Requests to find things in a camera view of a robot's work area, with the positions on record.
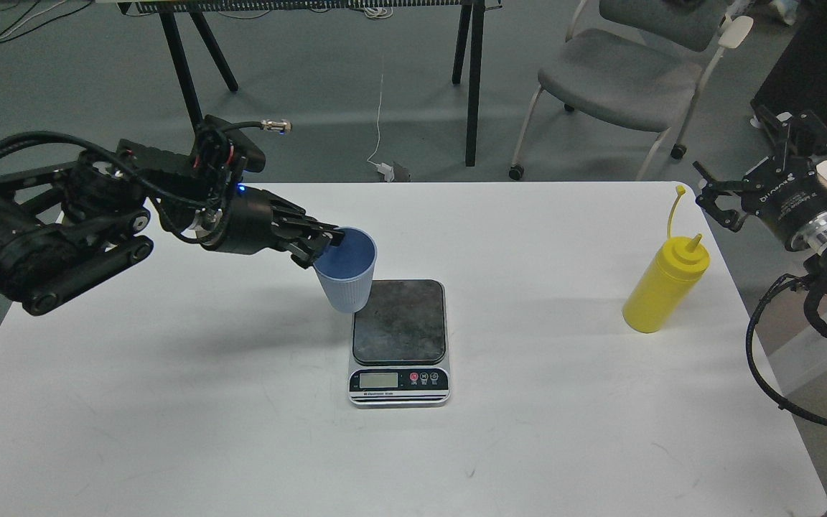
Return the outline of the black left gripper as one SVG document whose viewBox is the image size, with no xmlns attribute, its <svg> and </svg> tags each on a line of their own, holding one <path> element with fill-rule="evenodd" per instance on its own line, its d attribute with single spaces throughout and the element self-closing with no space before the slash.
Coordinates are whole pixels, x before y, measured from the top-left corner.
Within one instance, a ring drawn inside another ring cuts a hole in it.
<svg viewBox="0 0 827 517">
<path fill-rule="evenodd" d="M 289 253 L 299 268 L 308 269 L 331 242 L 345 232 L 309 216 L 305 209 L 268 190 L 239 187 L 223 213 L 221 229 L 202 247 L 229 254 L 252 255 L 263 249 Z"/>
</svg>

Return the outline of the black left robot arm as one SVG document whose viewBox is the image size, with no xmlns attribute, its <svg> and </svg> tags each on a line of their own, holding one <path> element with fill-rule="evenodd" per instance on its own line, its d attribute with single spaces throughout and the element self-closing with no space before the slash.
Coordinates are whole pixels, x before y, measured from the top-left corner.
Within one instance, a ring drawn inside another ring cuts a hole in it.
<svg viewBox="0 0 827 517">
<path fill-rule="evenodd" d="M 266 156 L 245 134 L 288 121 L 207 115 L 188 154 L 121 140 L 115 150 L 55 131 L 0 140 L 0 295 L 47 314 L 147 259 L 157 218 L 187 244 L 226 254 L 289 253 L 307 269 L 347 233 L 243 184 Z"/>
</svg>

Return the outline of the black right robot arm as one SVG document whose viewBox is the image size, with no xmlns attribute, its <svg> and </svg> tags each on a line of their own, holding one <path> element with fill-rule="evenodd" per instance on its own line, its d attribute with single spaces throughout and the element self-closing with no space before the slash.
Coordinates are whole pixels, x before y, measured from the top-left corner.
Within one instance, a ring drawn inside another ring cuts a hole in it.
<svg viewBox="0 0 827 517">
<path fill-rule="evenodd" d="M 693 163 L 703 180 L 696 203 L 732 232 L 755 216 L 788 251 L 813 252 L 804 263 L 804 276 L 783 274 L 762 295 L 746 327 L 746 360 L 758 386 L 779 409 L 827 427 L 827 418 L 801 408 L 773 389 L 754 360 L 754 331 L 762 312 L 785 290 L 806 292 L 804 317 L 827 338 L 827 179 L 817 170 L 818 164 L 827 161 L 827 127 L 810 109 L 781 120 L 762 104 L 752 107 L 767 134 L 771 153 L 740 180 L 718 180 L 702 164 Z"/>
</svg>

